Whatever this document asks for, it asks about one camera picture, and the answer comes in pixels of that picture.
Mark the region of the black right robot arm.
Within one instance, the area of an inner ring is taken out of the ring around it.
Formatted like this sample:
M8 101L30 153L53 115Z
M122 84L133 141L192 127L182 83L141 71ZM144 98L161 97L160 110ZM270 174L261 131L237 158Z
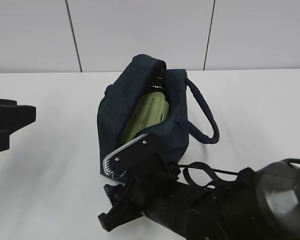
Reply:
M143 160L128 170L126 185L105 185L112 208L98 219L111 231L140 217L187 240L300 240L300 159L287 158L254 171L245 168L226 181L202 162L205 186L178 180L178 165L159 158Z

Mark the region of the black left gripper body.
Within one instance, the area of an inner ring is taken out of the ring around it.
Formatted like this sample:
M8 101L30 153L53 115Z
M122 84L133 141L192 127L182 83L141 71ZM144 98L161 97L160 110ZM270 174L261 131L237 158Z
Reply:
M0 152L10 148L10 135L36 121L37 109L0 98Z

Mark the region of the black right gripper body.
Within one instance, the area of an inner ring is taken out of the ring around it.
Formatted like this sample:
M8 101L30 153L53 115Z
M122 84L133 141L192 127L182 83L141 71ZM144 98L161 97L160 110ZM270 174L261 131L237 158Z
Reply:
M132 167L126 185L106 184L104 190L112 208L98 216L108 232L147 217L173 232L180 231L179 167Z

